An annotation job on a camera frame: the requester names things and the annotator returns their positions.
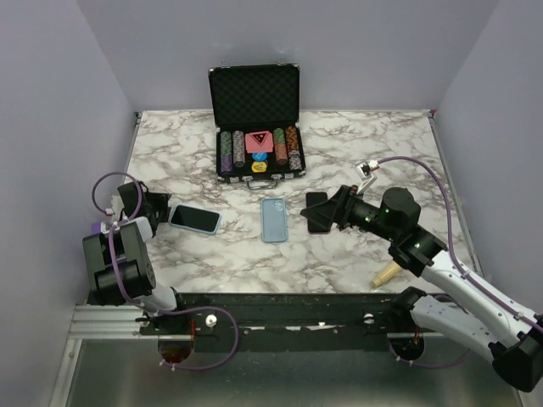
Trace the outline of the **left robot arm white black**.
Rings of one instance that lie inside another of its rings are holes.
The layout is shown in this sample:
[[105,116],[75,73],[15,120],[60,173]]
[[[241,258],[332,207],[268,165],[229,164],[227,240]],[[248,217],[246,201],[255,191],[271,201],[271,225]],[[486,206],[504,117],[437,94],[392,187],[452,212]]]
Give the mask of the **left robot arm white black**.
[[171,195],[150,192],[141,181],[129,182],[117,191],[122,210],[113,241],[106,228],[82,239],[90,301],[161,311],[160,326],[171,335],[180,334],[187,328],[188,314],[177,307],[175,289],[157,282],[146,245],[156,236],[158,225],[167,220]]

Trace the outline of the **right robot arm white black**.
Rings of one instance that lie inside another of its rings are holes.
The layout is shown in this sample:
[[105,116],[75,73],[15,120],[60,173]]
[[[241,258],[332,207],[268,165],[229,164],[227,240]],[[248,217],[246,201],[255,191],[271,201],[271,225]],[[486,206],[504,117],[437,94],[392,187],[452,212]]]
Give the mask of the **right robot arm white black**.
[[406,290],[407,303],[390,311],[392,326],[439,332],[489,361],[498,376],[529,393],[542,378],[542,317],[512,300],[453,258],[452,247],[418,224],[421,207],[405,188],[391,187],[374,206],[342,186],[328,201],[301,210],[307,220],[340,230],[357,227],[389,241],[402,269],[443,290],[461,309],[425,293]]

